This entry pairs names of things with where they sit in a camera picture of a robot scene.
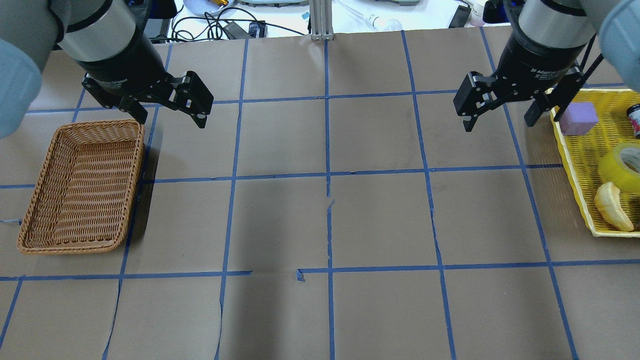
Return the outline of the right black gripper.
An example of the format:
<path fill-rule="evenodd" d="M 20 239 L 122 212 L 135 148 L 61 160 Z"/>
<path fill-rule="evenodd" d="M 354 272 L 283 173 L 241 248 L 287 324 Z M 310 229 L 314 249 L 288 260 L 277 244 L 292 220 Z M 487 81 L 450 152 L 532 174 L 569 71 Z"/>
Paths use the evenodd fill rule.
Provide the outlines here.
<path fill-rule="evenodd" d="M 585 44 L 552 48 L 509 38 L 492 74 L 469 71 L 453 100 L 455 113 L 470 133 L 478 117 L 503 104 L 533 100 L 524 114 L 533 127 L 552 107 L 573 101 L 585 84 L 578 57 Z"/>

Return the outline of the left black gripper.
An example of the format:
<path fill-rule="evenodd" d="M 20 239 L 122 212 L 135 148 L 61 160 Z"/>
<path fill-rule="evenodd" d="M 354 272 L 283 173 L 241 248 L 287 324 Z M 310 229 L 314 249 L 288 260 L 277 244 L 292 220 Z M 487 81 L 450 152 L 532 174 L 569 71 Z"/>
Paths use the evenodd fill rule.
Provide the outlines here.
<path fill-rule="evenodd" d="M 112 57 L 77 63 L 86 72 L 82 86 L 105 109 L 117 108 L 144 125 L 148 111 L 142 103 L 159 104 L 187 114 L 198 129 L 206 127 L 214 95 L 195 71 L 187 70 L 179 77 L 166 71 L 145 35 L 134 35 Z"/>

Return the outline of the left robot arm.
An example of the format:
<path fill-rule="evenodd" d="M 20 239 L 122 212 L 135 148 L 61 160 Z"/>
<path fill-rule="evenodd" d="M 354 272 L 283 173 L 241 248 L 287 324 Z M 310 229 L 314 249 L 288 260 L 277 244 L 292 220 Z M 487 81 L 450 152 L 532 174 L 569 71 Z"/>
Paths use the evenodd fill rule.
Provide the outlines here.
<path fill-rule="evenodd" d="M 146 123 L 158 104 L 206 126 L 214 95 L 194 71 L 175 77 L 123 0 L 1 2 L 1 137 L 12 135 L 42 88 L 55 46 L 86 75 L 82 86 L 105 109 Z"/>

